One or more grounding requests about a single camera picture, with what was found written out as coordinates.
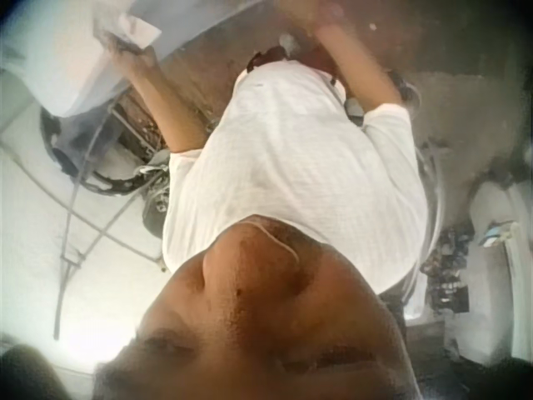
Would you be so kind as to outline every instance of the white object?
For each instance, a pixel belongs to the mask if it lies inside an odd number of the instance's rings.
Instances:
[[[467,269],[471,311],[456,316],[452,329],[461,356],[476,363],[497,363],[512,356],[533,362],[533,297],[531,256],[531,185],[503,189],[481,185],[471,204],[476,239]],[[499,246],[482,243],[494,224],[514,221],[511,235]]]
[[[206,147],[172,155],[163,235],[172,272],[253,214],[331,244],[376,293],[413,268],[427,205],[409,115],[384,105],[361,130],[330,79],[298,62],[257,68]]]
[[[161,60],[217,23],[260,0],[99,0],[163,34]],[[2,26],[0,67],[17,75],[51,114],[71,117],[104,104],[127,87],[93,36],[93,0],[28,0]],[[124,18],[120,22],[128,24]]]

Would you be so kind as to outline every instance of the machine part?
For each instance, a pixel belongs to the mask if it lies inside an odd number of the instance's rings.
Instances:
[[[461,279],[469,287],[471,309],[455,316],[446,328],[453,330],[461,356],[472,362],[491,365],[513,357],[531,363],[531,182],[510,187],[482,183],[472,198],[470,215],[476,240],[470,245]],[[491,247],[478,244],[488,244],[484,238],[499,225],[505,241]]]
[[[116,119],[118,119],[122,123],[122,125],[124,125],[133,134],[133,136],[139,139],[139,142],[143,146],[148,148],[152,152],[152,154],[155,154],[157,152],[157,150],[149,142],[147,142],[147,140],[144,137],[142,137],[139,133],[137,133],[135,128],[132,127],[132,125],[130,125],[130,123],[126,120],[126,118],[124,118],[115,108],[111,108],[110,112]]]
[[[167,217],[170,197],[170,175],[165,174],[148,190],[142,223],[144,227],[156,238],[162,238],[163,226]]]
[[[89,168],[81,184],[90,192],[103,196],[127,196],[138,190],[147,182],[145,174],[136,174],[129,179],[113,179],[105,177],[97,171],[98,163],[105,157],[107,151],[123,136],[133,134],[136,141],[148,145],[148,154],[145,158],[152,158],[156,150],[147,140],[134,130],[131,125],[126,125],[127,120],[122,114],[124,111],[120,105],[113,104],[113,107],[100,107],[82,116],[67,118],[71,121],[53,117],[44,108],[41,110],[41,133],[44,146],[48,155],[54,162],[60,166],[64,173],[72,178],[77,176],[80,164],[82,163],[82,152],[87,149],[88,139],[90,138],[90,128],[93,126],[92,121],[103,118],[109,110],[113,111],[113,116],[119,116],[117,120],[110,118],[103,127],[105,135],[97,140],[95,148],[89,158]]]
[[[119,122],[106,118],[100,135],[95,142],[88,160],[85,152],[92,140],[92,135],[98,130],[99,122],[107,116],[107,106],[98,107],[83,115],[70,118],[53,117],[44,108],[41,111],[41,132],[47,153],[70,177],[77,177],[81,166],[86,163],[83,179],[86,179],[96,169],[107,151],[117,142],[122,134]]]
[[[416,149],[416,157],[421,166],[421,177],[428,197],[428,220],[426,240],[421,254],[411,275],[405,280],[403,287],[403,303],[406,319],[418,318],[423,313],[426,300],[427,278],[421,274],[421,266],[435,250],[444,222],[446,209],[441,163],[438,150],[434,143],[429,142],[421,149]]]
[[[512,237],[512,230],[516,227],[516,222],[508,221],[495,223],[489,227],[485,236],[481,239],[480,246],[491,248],[497,246]]]

